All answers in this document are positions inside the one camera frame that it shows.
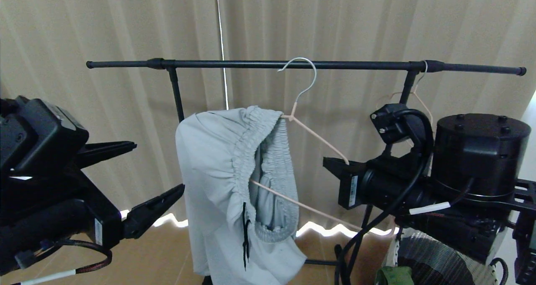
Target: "curtain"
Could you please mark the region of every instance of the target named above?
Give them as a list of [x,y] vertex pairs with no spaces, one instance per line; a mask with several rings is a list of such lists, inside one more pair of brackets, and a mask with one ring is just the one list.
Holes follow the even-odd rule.
[[[223,40],[220,43],[220,20]],[[521,118],[536,88],[534,0],[1,0],[2,97],[44,98],[90,131],[90,142],[132,140],[126,155],[85,169],[119,209],[181,182],[178,123],[169,77],[153,69],[92,69],[87,60],[442,60],[525,66],[524,77],[431,73],[418,94],[434,120],[467,112]],[[225,109],[216,69],[179,69],[185,115]],[[400,91],[405,73],[319,70],[297,117],[353,161],[383,144],[368,115]],[[289,112],[310,70],[227,69],[231,108]],[[410,98],[409,106],[423,110]],[[361,207],[337,205],[338,180],[322,167],[336,157],[296,124],[289,142],[300,201],[360,223]],[[406,144],[394,148],[397,155]],[[185,219],[183,201],[173,209]],[[330,222],[307,211],[302,222]]]
[[[428,59],[528,68],[524,77],[426,75],[418,94],[435,121],[469,112],[519,119],[536,85],[534,0],[220,0],[220,11],[226,60]],[[349,159],[372,159],[383,143],[368,115],[387,102],[378,101],[381,96],[402,89],[404,77],[397,71],[319,70],[296,116]],[[230,105],[289,113],[311,79],[310,70],[228,70]],[[424,110],[413,97],[408,105]],[[323,156],[337,155],[296,124],[288,128],[300,201],[360,223],[364,209],[339,207],[338,180],[322,167]],[[398,144],[394,154],[408,150]],[[316,214],[300,214],[302,221],[330,224]]]
[[[182,182],[169,75],[88,69],[87,60],[220,60],[214,0],[1,0],[2,97],[43,98],[67,109],[90,143],[131,140],[134,151],[84,169],[120,210]],[[186,115],[222,109],[220,70],[181,70]],[[186,219],[183,201],[173,208]]]

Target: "black clothing rack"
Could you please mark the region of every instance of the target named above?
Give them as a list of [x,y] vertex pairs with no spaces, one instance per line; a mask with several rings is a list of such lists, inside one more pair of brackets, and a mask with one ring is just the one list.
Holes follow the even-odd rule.
[[[165,60],[153,58],[149,60],[119,60],[107,62],[86,62],[86,66],[92,68],[104,67],[149,67],[166,70],[172,83],[173,96],[177,107],[178,120],[184,119],[182,100],[178,85],[177,68],[255,68],[255,69],[281,69],[287,60]],[[440,71],[462,71],[468,73],[503,73],[509,75],[525,75],[525,67],[502,67],[488,65],[449,64],[437,60],[422,60],[418,62],[374,62],[374,61],[314,61],[317,69],[341,69],[341,70],[404,70],[407,71],[404,88],[400,95],[399,103],[407,104],[410,92],[419,73],[438,73]],[[312,69],[308,62],[292,62],[287,66],[291,69]],[[391,152],[392,145],[385,146],[385,153]],[[367,225],[372,205],[367,205],[363,226]],[[338,257],[340,246],[335,247]],[[337,266],[336,261],[306,260],[306,264],[322,264]]]

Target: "light under curtain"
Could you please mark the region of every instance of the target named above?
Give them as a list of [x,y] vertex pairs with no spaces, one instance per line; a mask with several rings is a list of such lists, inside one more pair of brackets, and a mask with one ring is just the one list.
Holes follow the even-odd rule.
[[[128,209],[181,182],[172,88],[163,71],[89,70],[85,62],[221,60],[220,33],[226,60],[428,59],[528,68],[524,77],[426,75],[419,96],[436,121],[467,112],[519,119],[536,89],[534,0],[1,0],[1,94],[64,107],[88,128],[90,142],[136,142],[132,153],[86,171],[119,209]],[[178,70],[186,116],[226,109],[222,75]],[[227,69],[226,75],[230,108],[288,112],[312,71]],[[297,117],[349,159],[366,161],[382,146],[368,114],[378,98],[401,90],[404,76],[319,70]],[[412,98],[409,106],[423,110]],[[332,151],[302,128],[288,128],[300,201],[360,223],[362,209],[337,205],[338,181],[322,167]],[[172,210],[179,221],[186,218],[183,203]],[[301,223],[309,220],[333,226],[301,211]]]

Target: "floor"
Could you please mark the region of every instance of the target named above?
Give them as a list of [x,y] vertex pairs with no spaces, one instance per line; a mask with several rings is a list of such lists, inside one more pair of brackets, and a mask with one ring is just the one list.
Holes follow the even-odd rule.
[[[87,240],[84,235],[76,239]],[[296,243],[310,259],[335,260],[333,247],[345,244],[342,234],[322,237],[309,230]],[[367,237],[352,273],[353,284],[373,283],[375,271],[380,267],[389,239]],[[125,240],[113,248],[113,262],[96,272],[66,277],[45,284],[51,285],[200,285],[203,277],[193,273],[187,228],[176,228],[171,223],[150,228],[138,240]],[[44,277],[98,262],[100,254],[76,247],[62,247],[48,259],[28,269],[17,270],[2,277],[2,285]],[[333,284],[333,266],[305,264],[291,285]]]

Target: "black drawstring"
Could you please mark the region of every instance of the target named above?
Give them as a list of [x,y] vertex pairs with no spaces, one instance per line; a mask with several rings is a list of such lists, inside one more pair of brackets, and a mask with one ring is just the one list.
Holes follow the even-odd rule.
[[249,238],[247,237],[247,226],[249,226],[249,223],[251,221],[247,219],[245,220],[245,202],[242,205],[242,225],[244,226],[244,243],[242,243],[242,247],[244,248],[244,269],[245,269],[245,257],[247,256],[247,259],[249,260]]

